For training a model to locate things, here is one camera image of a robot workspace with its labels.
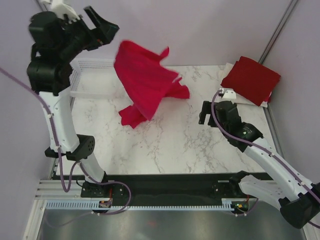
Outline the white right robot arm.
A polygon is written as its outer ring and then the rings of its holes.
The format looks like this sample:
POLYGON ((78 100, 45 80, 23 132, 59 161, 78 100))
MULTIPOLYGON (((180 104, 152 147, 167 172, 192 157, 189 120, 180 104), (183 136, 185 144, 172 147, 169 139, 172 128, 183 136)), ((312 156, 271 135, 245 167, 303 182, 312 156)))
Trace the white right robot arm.
POLYGON ((275 182, 272 185, 241 171, 229 184, 230 193, 235 197, 250 195, 268 203, 296 229, 310 224, 320 212, 320 185, 285 161, 254 125, 242 121, 235 103, 204 101, 198 123, 204 124, 207 116, 210 127, 218 128, 232 146, 258 163, 275 182))

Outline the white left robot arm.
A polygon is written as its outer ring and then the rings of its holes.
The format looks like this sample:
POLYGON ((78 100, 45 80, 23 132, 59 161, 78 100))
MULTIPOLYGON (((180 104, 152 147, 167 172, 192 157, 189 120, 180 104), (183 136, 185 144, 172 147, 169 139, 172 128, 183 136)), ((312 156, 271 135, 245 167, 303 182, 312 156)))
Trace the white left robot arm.
POLYGON ((77 134, 71 113, 71 62, 82 51, 96 50, 108 45, 119 30, 118 25, 102 18, 91 7, 84 8, 94 28, 89 28, 72 7, 59 2, 50 11, 31 17, 28 27, 33 38, 31 61, 27 75, 31 89, 41 101, 50 135, 45 150, 49 158, 79 164, 86 181, 93 183, 92 191, 106 196, 110 185, 95 154, 95 138, 77 134))

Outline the bright red t shirt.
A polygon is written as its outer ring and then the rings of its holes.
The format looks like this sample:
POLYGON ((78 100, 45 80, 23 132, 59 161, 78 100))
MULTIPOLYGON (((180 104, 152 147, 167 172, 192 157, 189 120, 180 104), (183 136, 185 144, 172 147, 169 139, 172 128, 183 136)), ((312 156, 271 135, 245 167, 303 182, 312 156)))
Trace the bright red t shirt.
POLYGON ((118 112, 122 126, 134 129, 152 120, 164 98, 190 98, 188 87, 180 84, 180 74, 161 65, 169 53, 169 47, 154 53, 130 40, 120 43, 113 67, 132 101, 118 112))

